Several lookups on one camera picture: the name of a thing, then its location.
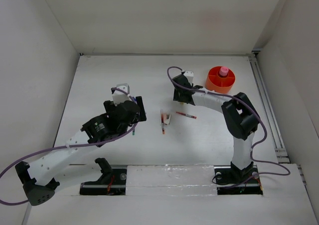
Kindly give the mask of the pink capped glue stick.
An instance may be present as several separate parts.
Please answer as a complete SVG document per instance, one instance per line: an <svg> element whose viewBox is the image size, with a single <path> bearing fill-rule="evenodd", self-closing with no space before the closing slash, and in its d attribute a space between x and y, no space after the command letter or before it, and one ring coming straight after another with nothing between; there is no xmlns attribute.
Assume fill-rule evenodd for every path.
<svg viewBox="0 0 319 225"><path fill-rule="evenodd" d="M228 76L228 74L229 74L229 68L227 68L225 66L220 67L219 72L218 72L218 75L220 77L225 78Z"/></svg>

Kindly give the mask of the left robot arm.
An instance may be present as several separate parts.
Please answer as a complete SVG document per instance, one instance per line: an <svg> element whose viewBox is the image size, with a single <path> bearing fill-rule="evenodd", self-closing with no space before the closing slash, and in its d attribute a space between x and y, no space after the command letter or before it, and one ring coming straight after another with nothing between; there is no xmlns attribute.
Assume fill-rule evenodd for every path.
<svg viewBox="0 0 319 225"><path fill-rule="evenodd" d="M41 205L59 190L80 181L85 172L67 173L67 166L106 143L123 138L137 123L147 119L141 96L134 98L125 95L120 103L105 101L104 107L105 113L83 124L65 145L31 154L42 157L30 163L22 158L15 164L28 203Z"/></svg>

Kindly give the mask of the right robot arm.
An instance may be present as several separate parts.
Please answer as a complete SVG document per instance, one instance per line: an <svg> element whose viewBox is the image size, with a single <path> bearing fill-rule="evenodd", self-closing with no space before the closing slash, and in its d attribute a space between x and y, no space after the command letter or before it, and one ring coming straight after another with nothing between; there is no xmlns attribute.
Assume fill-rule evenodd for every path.
<svg viewBox="0 0 319 225"><path fill-rule="evenodd" d="M233 157L230 167L215 169L213 181L217 185L240 184L254 172L252 146L260 117L244 93L235 96L209 91L189 82L186 72L170 78L174 85L173 100L202 106L220 112L233 136Z"/></svg>

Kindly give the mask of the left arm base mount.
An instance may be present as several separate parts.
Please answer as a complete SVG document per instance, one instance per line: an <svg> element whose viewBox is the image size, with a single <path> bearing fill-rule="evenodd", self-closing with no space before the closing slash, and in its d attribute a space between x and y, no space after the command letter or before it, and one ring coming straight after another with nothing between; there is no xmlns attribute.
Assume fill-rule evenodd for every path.
<svg viewBox="0 0 319 225"><path fill-rule="evenodd" d="M101 176L95 181L81 184L79 194L83 196L124 196L126 194L127 166L111 166L105 158L97 158Z"/></svg>

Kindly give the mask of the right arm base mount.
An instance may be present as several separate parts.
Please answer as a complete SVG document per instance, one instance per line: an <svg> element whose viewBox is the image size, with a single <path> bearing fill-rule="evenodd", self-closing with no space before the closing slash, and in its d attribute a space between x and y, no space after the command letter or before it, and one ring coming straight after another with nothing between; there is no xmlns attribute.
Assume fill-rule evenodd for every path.
<svg viewBox="0 0 319 225"><path fill-rule="evenodd" d="M261 181L259 178L251 178L253 173L258 172L254 165L252 170L237 178L231 166L215 166L212 183L217 186L218 195L263 195Z"/></svg>

